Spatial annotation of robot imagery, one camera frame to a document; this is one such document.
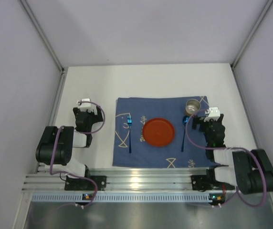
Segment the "blue metal spoon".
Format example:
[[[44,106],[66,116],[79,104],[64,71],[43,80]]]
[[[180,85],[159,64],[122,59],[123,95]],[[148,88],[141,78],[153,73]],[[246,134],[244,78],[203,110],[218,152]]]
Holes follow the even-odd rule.
[[[187,124],[188,120],[189,120],[189,117],[187,115],[182,118],[182,123],[184,125],[184,132],[183,132],[183,137],[182,137],[181,152],[184,152],[186,124]]]

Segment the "metal cup with brown base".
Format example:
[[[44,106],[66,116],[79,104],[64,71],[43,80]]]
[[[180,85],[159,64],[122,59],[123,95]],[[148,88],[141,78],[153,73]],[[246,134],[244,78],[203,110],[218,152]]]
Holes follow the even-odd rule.
[[[185,104],[185,113],[187,116],[195,114],[201,109],[201,103],[196,99],[189,99]]]

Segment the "orange round plate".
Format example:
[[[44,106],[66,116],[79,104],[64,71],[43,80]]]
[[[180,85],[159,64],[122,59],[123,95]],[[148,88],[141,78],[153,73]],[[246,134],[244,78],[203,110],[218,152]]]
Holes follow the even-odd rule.
[[[144,124],[142,136],[151,146],[165,147],[174,140],[175,128],[167,119],[153,118]]]

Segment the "blue metal fork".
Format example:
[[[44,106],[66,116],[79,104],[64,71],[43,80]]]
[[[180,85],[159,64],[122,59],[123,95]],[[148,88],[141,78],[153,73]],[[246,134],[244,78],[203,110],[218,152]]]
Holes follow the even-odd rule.
[[[127,116],[127,124],[129,127],[129,153],[132,153],[132,147],[131,147],[131,127],[132,127],[132,118],[131,115]]]

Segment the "blue fish-print placemat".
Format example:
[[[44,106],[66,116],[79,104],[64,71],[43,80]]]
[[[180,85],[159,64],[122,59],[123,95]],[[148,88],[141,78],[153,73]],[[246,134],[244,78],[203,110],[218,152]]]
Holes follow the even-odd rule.
[[[134,168],[193,168],[211,167],[205,150],[195,147],[191,141],[205,146],[205,138],[199,130],[187,127],[184,152],[181,152],[185,116],[185,104],[191,97],[177,98],[118,98],[115,110],[115,140],[113,163],[115,167]],[[131,115],[131,147],[129,153],[129,127],[127,116]],[[153,118],[164,118],[175,128],[174,140],[165,147],[149,145],[142,136],[144,124]]]

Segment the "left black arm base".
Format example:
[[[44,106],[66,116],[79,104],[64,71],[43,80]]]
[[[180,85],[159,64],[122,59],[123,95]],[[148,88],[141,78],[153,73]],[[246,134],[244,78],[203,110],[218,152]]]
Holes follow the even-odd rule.
[[[90,177],[96,184],[97,190],[102,191],[107,184],[107,176],[91,176]],[[95,186],[92,182],[80,178],[66,177],[64,186],[65,191],[94,191]]]

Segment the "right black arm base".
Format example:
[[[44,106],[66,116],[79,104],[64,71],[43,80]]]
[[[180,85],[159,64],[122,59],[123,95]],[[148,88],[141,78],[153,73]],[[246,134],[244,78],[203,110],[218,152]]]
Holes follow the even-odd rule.
[[[234,190],[235,187],[226,183],[213,181],[206,175],[192,175],[191,177],[192,190],[194,191],[209,191],[209,190],[221,190],[228,191]]]

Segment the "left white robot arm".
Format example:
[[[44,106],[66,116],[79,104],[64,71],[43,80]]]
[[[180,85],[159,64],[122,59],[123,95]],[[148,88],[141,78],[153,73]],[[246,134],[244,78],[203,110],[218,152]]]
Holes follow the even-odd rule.
[[[73,158],[74,148],[89,148],[93,134],[105,124],[104,110],[90,99],[77,101],[73,108],[75,126],[46,126],[38,143],[37,162],[49,168],[50,175],[67,175],[74,179],[90,180],[87,165]]]

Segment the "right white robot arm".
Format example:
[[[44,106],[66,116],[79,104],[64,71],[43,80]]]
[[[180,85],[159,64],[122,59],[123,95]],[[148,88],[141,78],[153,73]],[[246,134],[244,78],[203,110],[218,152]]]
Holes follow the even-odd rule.
[[[224,143],[224,115],[217,107],[204,110],[204,116],[194,114],[191,128],[203,133],[206,157],[217,166],[207,174],[212,181],[235,186],[245,195],[273,192],[273,166],[263,149],[249,153],[236,147],[226,147]]]

